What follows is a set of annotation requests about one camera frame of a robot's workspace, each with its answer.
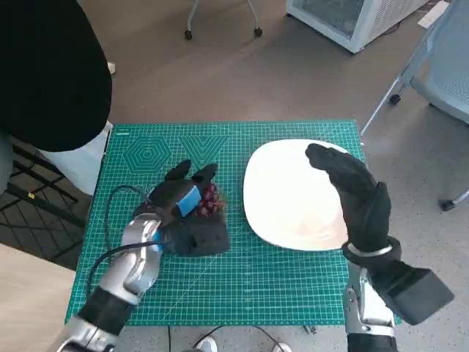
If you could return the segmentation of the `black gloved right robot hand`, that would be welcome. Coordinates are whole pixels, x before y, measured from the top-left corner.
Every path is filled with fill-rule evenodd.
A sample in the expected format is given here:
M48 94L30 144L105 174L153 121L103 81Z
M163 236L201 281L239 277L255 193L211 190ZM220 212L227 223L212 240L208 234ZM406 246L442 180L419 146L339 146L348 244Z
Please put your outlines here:
M342 246L347 257L377 257L401 253L400 242L389 233L391 198L384 182L378 182L366 165L349 153L310 144L309 163L328 174L341 202L348 240Z

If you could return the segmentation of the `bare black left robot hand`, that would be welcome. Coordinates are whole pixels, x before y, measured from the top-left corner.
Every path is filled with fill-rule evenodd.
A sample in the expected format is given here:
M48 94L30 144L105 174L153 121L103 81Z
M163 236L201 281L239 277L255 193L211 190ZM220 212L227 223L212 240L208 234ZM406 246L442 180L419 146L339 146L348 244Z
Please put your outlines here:
M190 176L191 165L190 159L179 162L148 196L150 213L159 215L162 225L192 213L204 198L205 191L218 171L217 164L208 164Z

